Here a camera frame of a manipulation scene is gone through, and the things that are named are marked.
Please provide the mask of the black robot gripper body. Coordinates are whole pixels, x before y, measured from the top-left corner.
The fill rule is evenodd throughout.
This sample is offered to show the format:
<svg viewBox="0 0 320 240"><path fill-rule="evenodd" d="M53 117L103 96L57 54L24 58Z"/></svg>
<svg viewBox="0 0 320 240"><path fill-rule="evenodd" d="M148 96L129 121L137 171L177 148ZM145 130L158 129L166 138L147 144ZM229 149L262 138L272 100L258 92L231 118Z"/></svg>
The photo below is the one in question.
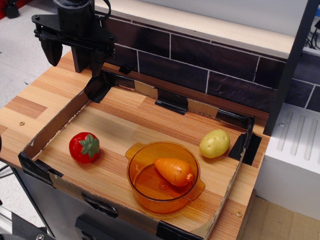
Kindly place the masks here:
<svg viewBox="0 0 320 240"><path fill-rule="evenodd" d="M31 17L35 24L36 38L45 38L70 47L89 51L104 52L105 58L115 54L117 37L100 25L111 16L108 12L97 16L94 6L58 6L57 14L35 14Z"/></svg>

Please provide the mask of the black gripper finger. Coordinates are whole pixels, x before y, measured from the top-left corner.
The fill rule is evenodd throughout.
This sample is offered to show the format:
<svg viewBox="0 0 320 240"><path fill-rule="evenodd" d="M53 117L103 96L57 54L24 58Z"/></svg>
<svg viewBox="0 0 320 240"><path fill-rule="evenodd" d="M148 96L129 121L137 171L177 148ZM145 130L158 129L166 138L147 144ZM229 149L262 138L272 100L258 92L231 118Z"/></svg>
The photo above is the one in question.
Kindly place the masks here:
<svg viewBox="0 0 320 240"><path fill-rule="evenodd" d="M40 38L40 43L48 62L54 67L57 66L62 57L62 44L47 38Z"/></svg>
<svg viewBox="0 0 320 240"><path fill-rule="evenodd" d="M92 77L98 77L100 75L104 62L105 62L105 53L103 51L96 50L91 53Z"/></svg>

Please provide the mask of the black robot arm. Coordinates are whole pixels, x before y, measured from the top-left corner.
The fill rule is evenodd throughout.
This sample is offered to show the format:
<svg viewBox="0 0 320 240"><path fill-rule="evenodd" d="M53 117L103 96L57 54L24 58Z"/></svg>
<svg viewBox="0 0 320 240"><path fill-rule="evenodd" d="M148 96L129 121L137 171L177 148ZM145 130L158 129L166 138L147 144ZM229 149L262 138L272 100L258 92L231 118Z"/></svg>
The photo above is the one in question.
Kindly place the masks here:
<svg viewBox="0 0 320 240"><path fill-rule="evenodd" d="M101 26L111 12L95 14L93 0L55 0L57 14L35 14L34 34L52 66L57 66L63 46L70 46L75 71L80 73L91 67L93 77L100 75L107 58L115 52L117 37Z"/></svg>

